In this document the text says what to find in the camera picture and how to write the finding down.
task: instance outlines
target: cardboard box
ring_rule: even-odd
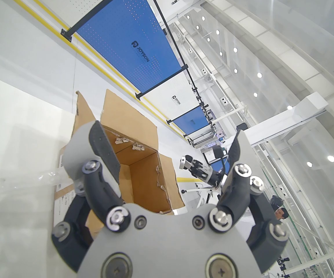
[[[84,97],[78,91],[77,95],[73,133],[95,120]],[[110,90],[106,91],[100,123],[121,164],[119,187],[125,202],[161,214],[184,207],[172,159],[158,152],[156,126]],[[70,188],[57,192],[62,200],[71,192],[60,194],[65,189]],[[93,235],[103,227],[92,211],[86,225]]]

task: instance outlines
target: transparent plastic wrap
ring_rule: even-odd
[[[39,186],[69,185],[73,181],[63,167],[45,172],[0,178],[0,193]]]

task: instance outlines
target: blue sign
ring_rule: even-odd
[[[178,117],[173,123],[187,135],[208,125],[207,118],[200,106]]]
[[[227,175],[227,173],[229,172],[230,170],[230,164],[229,164],[229,160],[226,161],[226,158],[224,158],[224,163],[225,163],[225,174]],[[211,163],[211,167],[216,171],[216,172],[219,172],[221,171],[222,169],[222,162],[221,162],[221,159],[214,162],[214,163]]]
[[[147,0],[113,0],[78,33],[141,92],[181,69]]]

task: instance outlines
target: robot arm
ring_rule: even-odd
[[[254,155],[247,152],[244,132],[235,141],[229,181],[217,206],[160,215],[123,203],[119,163],[100,123],[83,125],[63,157],[77,195],[53,229],[58,253],[78,277],[86,278],[260,277],[281,254],[288,235],[262,193],[261,179],[251,175]],[[235,223],[247,206],[256,225],[245,242]],[[104,224],[94,240],[85,227],[90,208]]]

